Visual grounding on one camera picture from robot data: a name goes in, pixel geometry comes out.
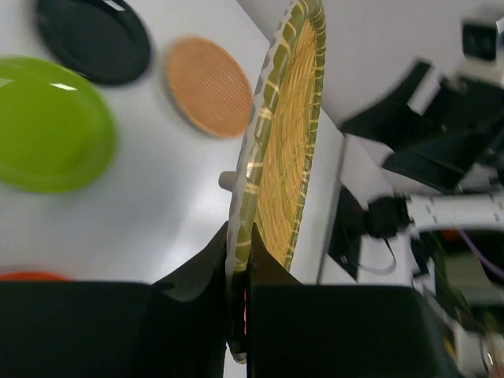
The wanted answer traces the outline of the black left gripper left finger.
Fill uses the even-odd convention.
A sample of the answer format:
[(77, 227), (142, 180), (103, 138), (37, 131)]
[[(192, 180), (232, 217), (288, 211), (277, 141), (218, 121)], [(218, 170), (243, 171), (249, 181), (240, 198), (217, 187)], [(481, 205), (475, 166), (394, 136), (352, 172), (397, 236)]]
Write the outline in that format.
[(222, 376), (225, 240), (153, 284), (3, 280), (2, 376)]

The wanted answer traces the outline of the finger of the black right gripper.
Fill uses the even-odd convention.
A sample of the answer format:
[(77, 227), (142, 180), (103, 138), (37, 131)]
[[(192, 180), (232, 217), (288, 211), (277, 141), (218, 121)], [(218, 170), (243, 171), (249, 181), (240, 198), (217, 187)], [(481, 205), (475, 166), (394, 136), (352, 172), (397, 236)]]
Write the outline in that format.
[(417, 60), (395, 87), (367, 109), (345, 119), (340, 131), (387, 146), (409, 146), (443, 134), (445, 117), (445, 78), (435, 79), (424, 110), (409, 104), (432, 65)]
[(382, 167), (438, 191), (451, 191), (487, 145), (486, 132), (455, 132), (395, 152), (385, 159)]

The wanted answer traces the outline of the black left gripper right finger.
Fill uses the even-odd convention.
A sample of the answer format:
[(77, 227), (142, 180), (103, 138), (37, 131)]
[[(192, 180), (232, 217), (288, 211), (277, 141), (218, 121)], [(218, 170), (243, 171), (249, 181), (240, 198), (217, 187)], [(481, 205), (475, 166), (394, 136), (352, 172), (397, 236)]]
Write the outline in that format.
[(431, 307), (411, 287), (308, 285), (258, 230), (246, 289), (250, 377), (456, 377)]

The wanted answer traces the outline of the green-rimmed bamboo tray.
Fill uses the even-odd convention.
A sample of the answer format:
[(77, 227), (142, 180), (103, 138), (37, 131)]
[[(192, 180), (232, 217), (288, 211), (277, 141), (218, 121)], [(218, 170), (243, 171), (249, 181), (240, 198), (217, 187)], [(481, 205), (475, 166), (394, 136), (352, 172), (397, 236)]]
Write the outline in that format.
[(321, 113), (326, 22), (321, 1), (293, 1), (272, 37), (231, 180), (226, 238), (226, 340), (246, 362), (245, 277), (258, 239), (290, 269)]

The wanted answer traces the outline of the tan woven wicker tray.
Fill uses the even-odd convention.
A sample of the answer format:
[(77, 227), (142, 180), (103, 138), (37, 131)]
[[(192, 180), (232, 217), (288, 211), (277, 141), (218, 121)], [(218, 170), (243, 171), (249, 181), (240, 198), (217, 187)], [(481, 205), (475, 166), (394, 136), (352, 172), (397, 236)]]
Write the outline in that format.
[(164, 73), (176, 105), (196, 128), (224, 139), (245, 132), (251, 85), (224, 48), (210, 39), (182, 36), (167, 49)]

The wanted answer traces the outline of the green plastic plate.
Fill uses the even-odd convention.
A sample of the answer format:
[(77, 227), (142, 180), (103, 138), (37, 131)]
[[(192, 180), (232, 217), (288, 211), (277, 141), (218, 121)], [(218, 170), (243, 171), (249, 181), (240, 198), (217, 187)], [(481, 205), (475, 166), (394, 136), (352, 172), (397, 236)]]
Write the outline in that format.
[(1, 181), (61, 193), (96, 181), (113, 160), (115, 120), (94, 86), (51, 61), (1, 58)]

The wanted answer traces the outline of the black plastic plate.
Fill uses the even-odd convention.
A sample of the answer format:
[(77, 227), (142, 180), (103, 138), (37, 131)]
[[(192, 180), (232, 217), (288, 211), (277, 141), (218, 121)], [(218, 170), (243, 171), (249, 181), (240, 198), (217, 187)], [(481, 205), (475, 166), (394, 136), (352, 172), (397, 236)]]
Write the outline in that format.
[(93, 83), (131, 83), (150, 66), (147, 29), (125, 1), (36, 1), (33, 10), (50, 53)]

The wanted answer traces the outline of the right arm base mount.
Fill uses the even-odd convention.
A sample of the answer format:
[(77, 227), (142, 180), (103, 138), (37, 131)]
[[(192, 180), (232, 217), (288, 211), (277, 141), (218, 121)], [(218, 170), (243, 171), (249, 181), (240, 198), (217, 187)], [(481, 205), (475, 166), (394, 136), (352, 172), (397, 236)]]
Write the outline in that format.
[(362, 265), (361, 239), (370, 236), (389, 246), (389, 239), (408, 228), (409, 224), (406, 198), (379, 197), (364, 209), (346, 187), (341, 187), (328, 255), (354, 280), (358, 279), (360, 272), (389, 275), (395, 271), (397, 259), (392, 258), (390, 265), (382, 269)]

